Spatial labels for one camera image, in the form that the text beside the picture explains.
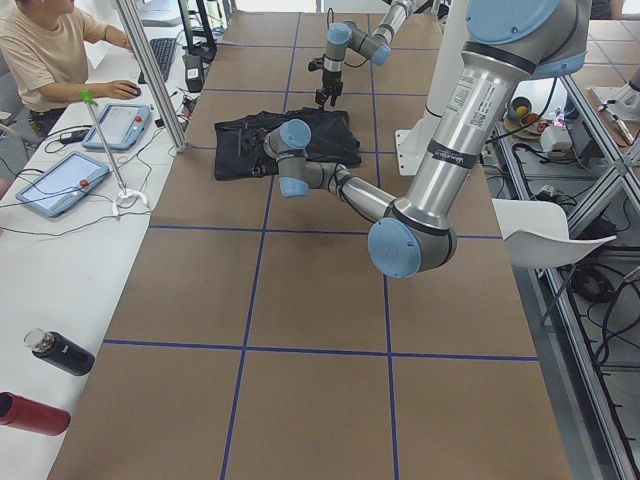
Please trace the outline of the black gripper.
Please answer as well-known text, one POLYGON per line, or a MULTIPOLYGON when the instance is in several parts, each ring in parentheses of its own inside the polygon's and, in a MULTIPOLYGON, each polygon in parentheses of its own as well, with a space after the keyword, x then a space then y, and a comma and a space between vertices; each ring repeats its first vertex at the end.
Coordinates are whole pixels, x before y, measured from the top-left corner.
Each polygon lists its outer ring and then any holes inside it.
POLYGON ((241 160, 262 160, 266 157, 264 140, 268 131, 264 128, 242 128, 239 131, 238 156, 241 160))
POLYGON ((315 92, 315 103, 323 111, 327 98, 330 105, 335 106, 336 101, 342 95, 343 60, 332 60, 328 57, 314 58, 308 63, 308 71, 322 71, 322 86, 315 92))

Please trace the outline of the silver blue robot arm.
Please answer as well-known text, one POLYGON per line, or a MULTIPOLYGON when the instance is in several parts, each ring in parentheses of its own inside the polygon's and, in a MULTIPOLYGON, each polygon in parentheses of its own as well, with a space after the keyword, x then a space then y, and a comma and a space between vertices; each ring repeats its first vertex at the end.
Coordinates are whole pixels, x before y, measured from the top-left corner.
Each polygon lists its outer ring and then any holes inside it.
POLYGON ((390 45, 403 23, 413 14, 423 13, 432 2, 394 0, 386 1, 386 4, 389 9, 372 33, 365 33, 352 20, 329 24, 323 55, 308 64, 310 72, 322 72, 322 86, 315 92, 315 103, 321 110, 326 102, 334 106, 342 94, 342 72, 348 50, 374 65, 383 65, 391 52, 390 45))
POLYGON ((463 68, 405 195, 395 198, 339 163, 308 161, 312 133, 302 120, 283 123, 263 140, 283 196, 327 190, 371 220, 368 251, 388 277, 409 278, 453 256, 457 238, 448 213, 518 84, 584 64, 588 1, 471 1, 462 13, 463 68))

